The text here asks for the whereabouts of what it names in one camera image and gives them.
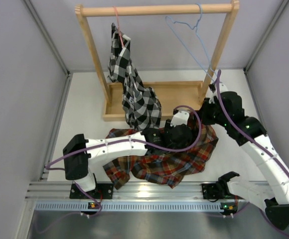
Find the aluminium frame post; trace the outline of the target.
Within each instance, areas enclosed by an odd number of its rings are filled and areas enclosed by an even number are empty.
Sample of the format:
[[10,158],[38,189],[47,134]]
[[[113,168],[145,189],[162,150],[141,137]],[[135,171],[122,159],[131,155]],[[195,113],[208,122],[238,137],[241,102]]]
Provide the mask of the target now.
[[60,104],[66,104],[66,100],[68,97],[68,92],[70,88],[70,81],[71,81],[71,73],[67,66],[65,65],[64,60],[62,59],[53,39],[51,38],[45,24],[43,23],[41,17],[38,14],[34,4],[30,0],[22,0],[22,3],[27,8],[29,14],[31,15],[33,21],[35,22],[36,26],[38,27],[40,33],[42,34],[45,42],[47,43],[50,51],[52,52],[55,60],[57,61],[59,67],[61,68],[62,72],[65,74],[64,80],[64,87],[62,90]]
[[289,5],[289,0],[281,0],[278,8],[275,10],[272,18],[270,19],[269,24],[266,26],[263,34],[261,35],[259,41],[257,42],[254,50],[252,51],[246,66],[243,68],[244,74],[247,75],[249,70],[251,69],[252,65],[254,64],[255,60],[257,59],[258,55],[260,54],[262,48],[264,47],[265,43],[268,41],[270,35],[272,34],[273,30],[275,29],[279,19],[285,12],[286,8]]

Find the aluminium mounting rail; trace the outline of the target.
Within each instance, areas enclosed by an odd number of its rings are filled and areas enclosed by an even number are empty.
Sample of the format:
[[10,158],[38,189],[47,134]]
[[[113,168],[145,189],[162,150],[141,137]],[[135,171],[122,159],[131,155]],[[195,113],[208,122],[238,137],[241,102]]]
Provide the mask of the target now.
[[[125,201],[168,201],[168,200],[214,200],[215,195],[204,188],[210,182],[183,182],[174,189],[166,185],[147,182],[129,182],[120,189],[111,183],[99,183],[92,197],[106,200]],[[67,200],[85,199],[86,196],[71,182],[32,182],[25,195],[26,199]]]

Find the wooden clothes rack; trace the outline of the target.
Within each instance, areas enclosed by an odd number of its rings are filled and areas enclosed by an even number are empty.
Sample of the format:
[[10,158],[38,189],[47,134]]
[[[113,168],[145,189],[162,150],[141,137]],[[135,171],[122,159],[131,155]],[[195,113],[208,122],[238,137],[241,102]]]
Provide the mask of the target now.
[[[125,121],[130,125],[159,123],[169,119],[176,107],[190,106],[199,110],[206,97],[240,3],[233,0],[227,4],[185,4],[126,7],[87,8],[76,5],[75,13],[83,31],[89,52],[105,95],[103,119]],[[97,48],[88,23],[90,17],[164,15],[173,26],[174,14],[211,13],[225,14],[225,20],[215,50],[205,71],[203,81],[144,82],[131,59],[131,39],[120,31],[119,24],[112,24],[109,74],[104,75]]]

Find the blue wire hanger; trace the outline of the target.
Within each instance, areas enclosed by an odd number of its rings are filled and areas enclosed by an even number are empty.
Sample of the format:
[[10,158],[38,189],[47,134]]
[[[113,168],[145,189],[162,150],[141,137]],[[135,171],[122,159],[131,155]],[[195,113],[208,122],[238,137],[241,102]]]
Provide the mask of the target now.
[[[195,6],[199,8],[200,13],[197,14],[198,17],[192,24],[187,21],[175,20],[171,15],[167,15],[164,20],[190,57],[195,61],[199,68],[205,72],[206,76],[210,77],[211,84],[214,84],[217,79],[217,73],[216,70],[211,70],[211,72],[208,73],[208,68],[211,66],[211,57],[199,34],[199,25],[203,18],[203,8],[200,3],[196,3]],[[206,60],[207,63],[204,64],[200,61],[199,50],[203,51],[204,56],[202,58]]]

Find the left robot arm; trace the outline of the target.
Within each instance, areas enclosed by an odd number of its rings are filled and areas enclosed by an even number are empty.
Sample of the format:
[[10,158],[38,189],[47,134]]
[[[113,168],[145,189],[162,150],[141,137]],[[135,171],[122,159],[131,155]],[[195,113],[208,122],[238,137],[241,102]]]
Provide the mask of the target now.
[[65,179],[77,183],[81,194],[91,199],[98,192],[93,164],[104,166],[123,156],[162,155],[188,147],[192,139],[188,119],[175,118],[167,120],[162,131],[147,128],[107,139],[86,139],[84,134],[77,134],[63,148]]

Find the right aluminium frame post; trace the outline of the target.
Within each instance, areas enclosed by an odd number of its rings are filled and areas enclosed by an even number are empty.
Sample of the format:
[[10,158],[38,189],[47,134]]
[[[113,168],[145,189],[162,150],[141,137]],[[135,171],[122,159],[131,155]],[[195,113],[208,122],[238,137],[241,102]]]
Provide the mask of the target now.
[[244,74],[247,75],[249,70],[251,69],[252,65],[254,64],[255,60],[257,59],[258,55],[260,54],[262,48],[264,47],[265,43],[268,41],[270,35],[272,34],[273,30],[275,29],[279,19],[285,12],[286,8],[289,5],[289,0],[281,0],[278,8],[275,10],[272,18],[270,19],[269,24],[266,26],[263,34],[261,35],[259,41],[257,42],[254,50],[252,51],[246,66],[243,68]]

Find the left aluminium frame post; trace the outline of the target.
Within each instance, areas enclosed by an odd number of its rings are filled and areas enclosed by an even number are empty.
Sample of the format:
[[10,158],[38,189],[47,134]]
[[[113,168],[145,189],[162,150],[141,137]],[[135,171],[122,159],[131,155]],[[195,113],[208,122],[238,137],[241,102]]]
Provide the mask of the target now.
[[45,24],[43,23],[41,17],[38,14],[34,4],[30,0],[22,0],[22,3],[27,8],[29,14],[31,15],[33,21],[35,22],[36,26],[38,27],[40,33],[42,34],[45,42],[47,43],[50,51],[52,52],[55,60],[57,61],[59,67],[61,68],[62,72],[65,74],[64,80],[64,87],[62,90],[60,104],[66,104],[66,100],[68,97],[68,92],[70,88],[70,81],[71,81],[71,73],[67,66],[65,65],[64,60],[62,59],[53,39],[51,38]]

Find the black white checkered shirt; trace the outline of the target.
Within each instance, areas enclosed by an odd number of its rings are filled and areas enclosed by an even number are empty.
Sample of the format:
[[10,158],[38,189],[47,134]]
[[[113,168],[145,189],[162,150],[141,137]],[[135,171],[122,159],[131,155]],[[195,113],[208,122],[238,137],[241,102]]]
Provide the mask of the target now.
[[161,103],[152,87],[145,87],[131,59],[131,39],[122,33],[122,47],[118,27],[111,25],[111,53],[108,78],[123,86],[122,109],[126,123],[133,129],[159,128]]

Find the red brown plaid shirt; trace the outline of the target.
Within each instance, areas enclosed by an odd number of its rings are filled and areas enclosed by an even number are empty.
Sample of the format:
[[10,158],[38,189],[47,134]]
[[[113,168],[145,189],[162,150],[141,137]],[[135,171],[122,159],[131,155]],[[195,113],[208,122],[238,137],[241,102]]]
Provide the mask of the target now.
[[174,188],[186,175],[204,171],[218,140],[212,126],[202,125],[199,141],[188,151],[142,157],[118,157],[105,164],[103,169],[117,190],[130,180],[130,175]]

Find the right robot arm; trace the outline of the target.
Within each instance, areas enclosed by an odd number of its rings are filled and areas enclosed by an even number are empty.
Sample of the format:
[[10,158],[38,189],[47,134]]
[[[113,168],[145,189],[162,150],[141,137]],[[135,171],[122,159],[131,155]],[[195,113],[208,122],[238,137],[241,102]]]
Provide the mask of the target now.
[[257,206],[279,230],[289,227],[289,169],[274,149],[270,137],[255,117],[245,115],[242,98],[235,92],[222,92],[205,98],[198,115],[205,125],[218,124],[249,155],[268,186],[244,180],[228,172],[218,178],[220,197],[238,196]]

